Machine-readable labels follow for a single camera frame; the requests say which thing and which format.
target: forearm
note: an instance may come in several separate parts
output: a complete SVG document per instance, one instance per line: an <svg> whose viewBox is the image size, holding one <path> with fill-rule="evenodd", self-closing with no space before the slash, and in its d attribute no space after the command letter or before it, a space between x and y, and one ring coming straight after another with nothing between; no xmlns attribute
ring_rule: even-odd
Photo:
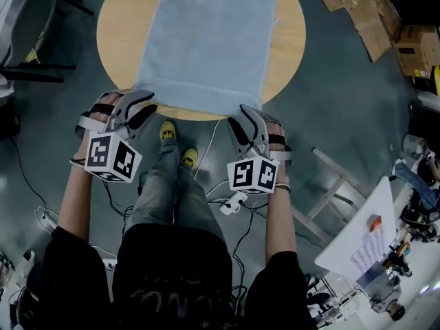
<svg viewBox="0 0 440 330"><path fill-rule="evenodd" d="M277 182L288 184L284 166L280 167ZM279 252L296 252L296 239L292 206L288 190L275 188L267 202L266 264Z"/></svg>
<svg viewBox="0 0 440 330"><path fill-rule="evenodd" d="M85 143L81 144L76 159L85 157ZM89 240L91 179L83 168L72 166L58 218L58 226L86 242Z"/></svg>
<svg viewBox="0 0 440 330"><path fill-rule="evenodd" d="M429 164L429 167L430 167L430 169L432 171L432 175L434 176L435 180L437 182L440 182L440 171L437 168L437 166L435 165L434 160L430 160L428 162L428 164Z"/></svg>

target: person's arm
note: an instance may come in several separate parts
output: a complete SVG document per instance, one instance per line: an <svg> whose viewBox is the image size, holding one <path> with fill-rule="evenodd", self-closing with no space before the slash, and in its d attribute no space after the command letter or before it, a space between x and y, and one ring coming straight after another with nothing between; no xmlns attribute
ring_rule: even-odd
<svg viewBox="0 0 440 330"><path fill-rule="evenodd" d="M435 161L434 159L430 159L428 161L428 165L432 171L432 175L434 176L435 180L437 182L440 182L440 170L437 168L437 166L435 165Z"/></svg>
<svg viewBox="0 0 440 330"><path fill-rule="evenodd" d="M267 132L273 135L284 136L283 129L277 124L267 124ZM282 144L271 144L272 151L284 151ZM284 162L278 167L277 184L289 184ZM289 191L275 188L267 201L266 223L266 264L279 252L296 252L295 227L292 217Z"/></svg>
<svg viewBox="0 0 440 330"><path fill-rule="evenodd" d="M280 126L267 125L267 132L282 135ZM272 151L284 151L271 144ZM288 184L285 165L278 169L276 182ZM266 224L266 267L255 278L246 298L245 323L249 329L316 329L307 308L307 283L298 264L289 191L275 188L269 196Z"/></svg>
<svg viewBox="0 0 440 330"><path fill-rule="evenodd" d="M111 93L97 102L116 106L120 96L118 93ZM93 113L90 118L106 122L109 116L103 113ZM85 159L88 143L89 136L86 133L74 159ZM91 179L91 174L83 168L72 166L58 218L59 227L86 242L89 241Z"/></svg>
<svg viewBox="0 0 440 330"><path fill-rule="evenodd" d="M114 105L119 94L99 100ZM107 115L94 113L101 122ZM74 159L87 154L88 135ZM92 176L73 166L63 197L58 227L46 247L37 329L109 329L113 321L104 264L88 244Z"/></svg>

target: bracelet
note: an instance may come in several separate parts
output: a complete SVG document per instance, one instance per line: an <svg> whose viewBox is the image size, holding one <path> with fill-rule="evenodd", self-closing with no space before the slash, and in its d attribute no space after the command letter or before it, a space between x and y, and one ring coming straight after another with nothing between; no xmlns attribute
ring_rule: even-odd
<svg viewBox="0 0 440 330"><path fill-rule="evenodd" d="M80 166L80 167L84 168L84 166L85 166L85 158L84 159L74 159L74 158L71 158L70 159L70 164L77 165L77 166Z"/></svg>
<svg viewBox="0 0 440 330"><path fill-rule="evenodd" d="M290 188L290 186L288 184L276 184L275 188L281 188L283 190L288 190L289 193L292 192L292 190L291 190L291 188Z"/></svg>

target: round wooden table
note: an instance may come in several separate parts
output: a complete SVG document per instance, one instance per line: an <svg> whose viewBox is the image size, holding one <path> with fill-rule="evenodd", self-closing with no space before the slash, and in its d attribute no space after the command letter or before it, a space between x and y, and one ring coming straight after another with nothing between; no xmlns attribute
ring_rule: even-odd
<svg viewBox="0 0 440 330"><path fill-rule="evenodd" d="M119 89L131 88L144 53L144 42L159 0L105 0L96 38L111 80ZM298 0L278 0L269 64L261 101L276 96L292 79L305 48L305 21ZM221 115L159 105L157 112L183 120L218 120Z"/></svg>

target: yellow sneaker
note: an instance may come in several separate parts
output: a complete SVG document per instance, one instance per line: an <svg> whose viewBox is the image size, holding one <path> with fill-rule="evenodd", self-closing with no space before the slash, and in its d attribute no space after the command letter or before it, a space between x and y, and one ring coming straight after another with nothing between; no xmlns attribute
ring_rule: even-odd
<svg viewBox="0 0 440 330"><path fill-rule="evenodd" d="M197 151L195 149L188 149L181 158L181 162L190 168L194 168L197 163Z"/></svg>
<svg viewBox="0 0 440 330"><path fill-rule="evenodd" d="M160 128L160 141L163 142L168 138L176 139L176 128L171 121L165 121Z"/></svg>

